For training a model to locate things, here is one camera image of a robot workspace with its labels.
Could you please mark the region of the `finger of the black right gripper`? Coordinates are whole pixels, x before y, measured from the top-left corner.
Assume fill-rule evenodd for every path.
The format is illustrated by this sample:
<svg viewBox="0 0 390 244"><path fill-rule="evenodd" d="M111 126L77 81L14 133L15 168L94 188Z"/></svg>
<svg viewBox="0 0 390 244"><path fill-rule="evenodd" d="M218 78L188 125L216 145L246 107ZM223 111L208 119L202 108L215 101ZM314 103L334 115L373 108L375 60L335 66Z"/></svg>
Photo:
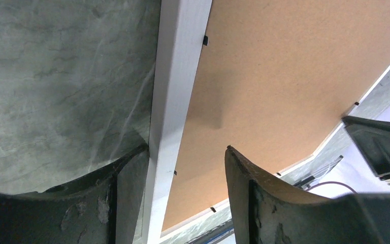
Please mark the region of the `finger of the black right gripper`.
<svg viewBox="0 0 390 244"><path fill-rule="evenodd" d="M390 185L390 121L345 116L342 122L375 177Z"/></svg>

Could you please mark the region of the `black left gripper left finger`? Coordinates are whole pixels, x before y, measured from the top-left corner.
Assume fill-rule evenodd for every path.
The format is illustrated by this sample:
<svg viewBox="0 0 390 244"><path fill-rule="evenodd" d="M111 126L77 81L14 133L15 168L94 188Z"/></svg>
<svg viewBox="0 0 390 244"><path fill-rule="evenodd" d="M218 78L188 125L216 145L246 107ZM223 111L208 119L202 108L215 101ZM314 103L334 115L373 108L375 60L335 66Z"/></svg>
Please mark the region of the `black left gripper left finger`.
<svg viewBox="0 0 390 244"><path fill-rule="evenodd" d="M0 193L0 243L132 243L148 146L42 193Z"/></svg>

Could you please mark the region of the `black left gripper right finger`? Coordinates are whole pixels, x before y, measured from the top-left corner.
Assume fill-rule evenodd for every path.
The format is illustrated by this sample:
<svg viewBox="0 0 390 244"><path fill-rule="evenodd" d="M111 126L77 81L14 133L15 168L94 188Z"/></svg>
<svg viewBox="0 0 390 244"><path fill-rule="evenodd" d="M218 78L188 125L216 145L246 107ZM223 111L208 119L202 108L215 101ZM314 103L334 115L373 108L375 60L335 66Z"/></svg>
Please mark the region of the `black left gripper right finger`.
<svg viewBox="0 0 390 244"><path fill-rule="evenodd" d="M224 163L236 243L390 243L390 194L318 196L232 146Z"/></svg>

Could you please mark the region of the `brown frame backing board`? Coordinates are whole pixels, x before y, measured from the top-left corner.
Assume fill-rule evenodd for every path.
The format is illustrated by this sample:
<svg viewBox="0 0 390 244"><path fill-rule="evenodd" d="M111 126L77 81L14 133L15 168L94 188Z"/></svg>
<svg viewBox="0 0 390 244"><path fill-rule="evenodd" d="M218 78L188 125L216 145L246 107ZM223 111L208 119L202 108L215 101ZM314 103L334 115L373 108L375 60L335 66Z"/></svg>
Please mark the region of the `brown frame backing board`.
<svg viewBox="0 0 390 244"><path fill-rule="evenodd" d="M228 196L231 145L276 173L312 155L390 65L390 1L213 1L164 228Z"/></svg>

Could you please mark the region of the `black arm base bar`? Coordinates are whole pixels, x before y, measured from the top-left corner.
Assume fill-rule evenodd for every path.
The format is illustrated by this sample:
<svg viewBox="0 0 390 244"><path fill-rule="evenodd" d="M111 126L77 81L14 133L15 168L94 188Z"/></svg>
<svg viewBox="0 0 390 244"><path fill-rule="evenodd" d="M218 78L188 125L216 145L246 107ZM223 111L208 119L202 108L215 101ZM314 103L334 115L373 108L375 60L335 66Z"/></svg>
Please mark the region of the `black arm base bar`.
<svg viewBox="0 0 390 244"><path fill-rule="evenodd" d="M201 234L198 237L188 241L188 244L193 243L220 243L224 239L234 234L233 220L229 219L211 230Z"/></svg>

